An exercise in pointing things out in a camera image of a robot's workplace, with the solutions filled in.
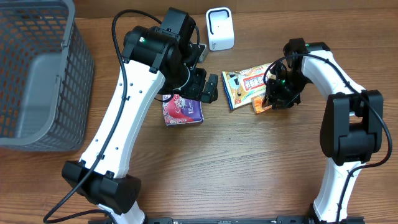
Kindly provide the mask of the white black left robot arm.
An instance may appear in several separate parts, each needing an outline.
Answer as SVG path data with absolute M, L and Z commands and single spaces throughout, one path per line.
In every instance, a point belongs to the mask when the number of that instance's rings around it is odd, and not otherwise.
M 144 223 L 138 207 L 141 181 L 128 173 L 137 134 L 156 95 L 180 95 L 211 103 L 218 77 L 198 68 L 203 46 L 191 42 L 198 27 L 187 12 L 171 7 L 156 26 L 137 26 L 116 44 L 118 85 L 100 127 L 77 161 L 66 161 L 62 177 L 72 192 L 96 205 L 105 223 Z

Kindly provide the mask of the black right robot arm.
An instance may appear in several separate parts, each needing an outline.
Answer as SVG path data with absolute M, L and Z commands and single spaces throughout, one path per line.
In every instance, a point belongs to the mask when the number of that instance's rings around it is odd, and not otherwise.
M 392 154 L 391 134 L 382 118 L 384 99 L 366 90 L 337 64 L 324 42 L 291 39 L 284 56 L 266 69 L 263 106 L 287 109 L 300 103 L 311 83 L 326 100 L 320 146 L 327 158 L 320 191 L 305 216 L 279 216 L 276 223 L 364 223 L 347 206 L 363 169 L 381 166 Z

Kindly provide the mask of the orange Kleenex tissue pack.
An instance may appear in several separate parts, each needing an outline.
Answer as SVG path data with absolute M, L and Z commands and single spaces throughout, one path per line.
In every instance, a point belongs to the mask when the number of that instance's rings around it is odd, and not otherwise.
M 268 102 L 265 94 L 254 96 L 251 98 L 253 110 L 256 114 L 265 112 L 272 108 L 272 105 Z

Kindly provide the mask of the yellow orange snack bag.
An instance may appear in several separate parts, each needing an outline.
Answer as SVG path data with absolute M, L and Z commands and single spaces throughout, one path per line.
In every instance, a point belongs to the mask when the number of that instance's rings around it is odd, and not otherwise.
M 223 86 L 230 110 L 252 104 L 251 98 L 266 94 L 264 74 L 269 63 L 241 71 L 222 72 Z

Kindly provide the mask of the red purple snack packet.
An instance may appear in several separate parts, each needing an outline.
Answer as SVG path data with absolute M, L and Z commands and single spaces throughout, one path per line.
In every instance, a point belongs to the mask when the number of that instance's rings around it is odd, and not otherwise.
M 167 126 L 201 124 L 204 121 L 201 102 L 179 95 L 163 95 L 162 112 Z

